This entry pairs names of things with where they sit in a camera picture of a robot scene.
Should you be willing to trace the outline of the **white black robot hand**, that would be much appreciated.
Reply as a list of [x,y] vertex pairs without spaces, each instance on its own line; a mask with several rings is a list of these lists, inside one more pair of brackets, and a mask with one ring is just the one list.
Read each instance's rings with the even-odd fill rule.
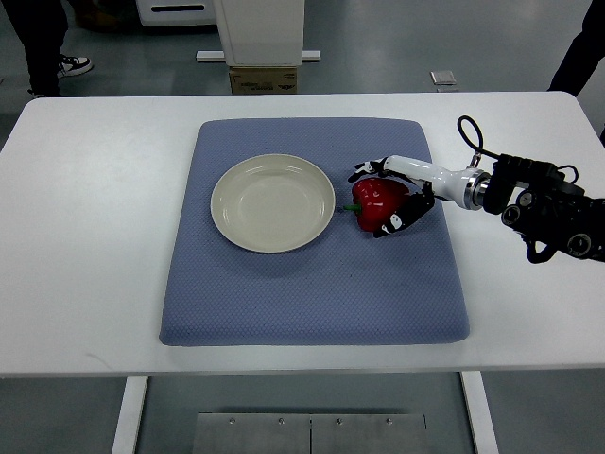
[[368,178],[395,180],[405,184],[410,191],[407,202],[379,230],[371,232],[374,237],[382,237],[410,227],[434,207],[436,200],[452,201],[468,210],[479,209],[482,205],[480,191],[490,175],[476,167],[450,171],[424,161],[392,155],[357,165],[348,181],[355,184]]

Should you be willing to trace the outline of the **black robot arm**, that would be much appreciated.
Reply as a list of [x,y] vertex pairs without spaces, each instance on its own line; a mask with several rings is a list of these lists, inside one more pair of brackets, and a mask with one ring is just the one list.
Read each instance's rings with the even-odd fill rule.
[[475,120],[463,115],[458,132],[475,152],[464,201],[498,215],[527,245],[527,260],[541,264],[562,252],[580,260],[604,260],[604,200],[592,199],[565,179],[566,168],[484,149]]

